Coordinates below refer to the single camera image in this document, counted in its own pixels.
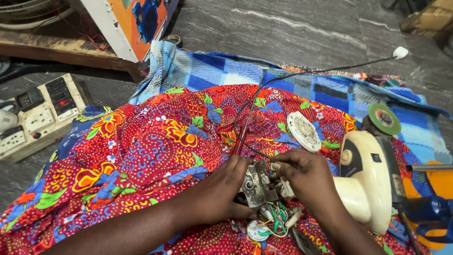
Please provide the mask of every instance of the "blue checkered blanket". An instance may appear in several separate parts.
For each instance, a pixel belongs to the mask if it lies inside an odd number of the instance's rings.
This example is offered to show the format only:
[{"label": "blue checkered blanket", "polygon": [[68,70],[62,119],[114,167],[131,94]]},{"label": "blue checkered blanket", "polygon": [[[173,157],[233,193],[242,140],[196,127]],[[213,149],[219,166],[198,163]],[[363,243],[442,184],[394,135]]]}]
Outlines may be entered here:
[{"label": "blue checkered blanket", "polygon": [[[228,55],[219,52],[187,52],[168,42],[153,42],[148,77],[139,84],[129,100],[139,104],[173,86],[200,91],[226,84],[259,84],[288,74],[269,61]],[[401,121],[402,140],[417,157],[418,163],[431,160],[451,163],[452,155],[440,136],[437,118],[445,110],[430,106],[423,95],[409,88],[382,88],[343,75],[297,75],[269,84],[294,94],[333,106],[358,121],[367,115],[368,105],[378,102],[388,106]]]}]

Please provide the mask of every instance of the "red floral fabric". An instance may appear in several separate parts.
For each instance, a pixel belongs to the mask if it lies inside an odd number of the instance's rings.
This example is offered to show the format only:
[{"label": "red floral fabric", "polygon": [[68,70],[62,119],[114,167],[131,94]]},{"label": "red floral fabric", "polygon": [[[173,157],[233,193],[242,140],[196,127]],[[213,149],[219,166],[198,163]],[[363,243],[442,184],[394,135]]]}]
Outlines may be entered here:
[{"label": "red floral fabric", "polygon": [[[9,206],[0,219],[0,252],[38,254],[80,229],[152,206],[196,185],[228,159],[236,143],[234,117],[256,89],[256,85],[225,85],[193,93],[175,87],[140,105],[126,104],[103,116],[67,158],[55,160]],[[323,145],[319,153],[328,160],[333,175],[338,175],[341,142],[345,133],[357,129],[355,119],[284,90],[260,91],[247,143],[271,156],[301,148],[286,125],[287,114],[294,111],[314,124]],[[238,123],[243,124],[247,116],[247,109],[240,112]],[[398,155],[402,152],[396,153],[404,165],[404,157]],[[262,158],[247,148],[241,154]],[[300,203],[290,201],[287,206]],[[297,227],[323,254],[333,253],[306,212]],[[388,253],[413,253],[389,234],[376,241]],[[425,247],[419,248],[429,253]],[[252,242],[245,235],[245,222],[234,219],[194,227],[153,253],[261,254],[262,250],[298,254],[290,236]]]}]

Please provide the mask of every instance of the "tiled floor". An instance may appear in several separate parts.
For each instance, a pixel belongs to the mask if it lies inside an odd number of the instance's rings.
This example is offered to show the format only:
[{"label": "tiled floor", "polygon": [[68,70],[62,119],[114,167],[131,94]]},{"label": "tiled floor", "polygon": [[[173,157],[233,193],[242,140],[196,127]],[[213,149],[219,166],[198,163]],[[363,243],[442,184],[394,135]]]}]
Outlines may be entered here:
[{"label": "tiled floor", "polygon": [[[399,75],[430,104],[453,112],[453,59],[432,40],[401,33],[398,23],[405,15],[401,8],[382,9],[379,0],[186,0],[175,14],[172,33],[180,35],[184,48],[192,51],[220,51],[312,68],[372,61],[391,56],[396,47],[404,46],[410,54],[403,60],[353,71]],[[0,98],[59,75],[17,78],[2,87]],[[135,90],[124,75],[98,69],[76,75],[76,79],[87,87],[94,103],[114,108],[126,103]],[[439,125],[452,150],[452,121],[441,117]],[[57,145],[19,163],[0,162],[0,211],[27,188]]]}]

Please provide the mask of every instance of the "power extension board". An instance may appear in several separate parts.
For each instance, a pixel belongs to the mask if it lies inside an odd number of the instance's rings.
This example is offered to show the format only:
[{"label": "power extension board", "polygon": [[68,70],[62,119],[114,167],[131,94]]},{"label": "power extension board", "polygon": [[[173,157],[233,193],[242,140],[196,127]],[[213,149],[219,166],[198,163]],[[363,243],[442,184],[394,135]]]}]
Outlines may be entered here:
[{"label": "power extension board", "polygon": [[87,98],[70,74],[9,101],[19,105],[18,123],[0,134],[0,160],[17,162],[66,136]]}]

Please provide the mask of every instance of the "metal bracket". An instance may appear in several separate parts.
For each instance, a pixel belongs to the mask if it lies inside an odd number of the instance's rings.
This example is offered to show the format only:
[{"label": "metal bracket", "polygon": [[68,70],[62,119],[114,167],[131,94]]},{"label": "metal bracket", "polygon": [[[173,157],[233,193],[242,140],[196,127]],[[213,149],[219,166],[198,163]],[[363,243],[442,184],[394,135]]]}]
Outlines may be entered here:
[{"label": "metal bracket", "polygon": [[267,201],[278,200],[277,192],[269,190],[269,177],[266,169],[264,160],[249,165],[247,168],[241,189],[246,195],[249,207],[252,209],[260,208]]}]

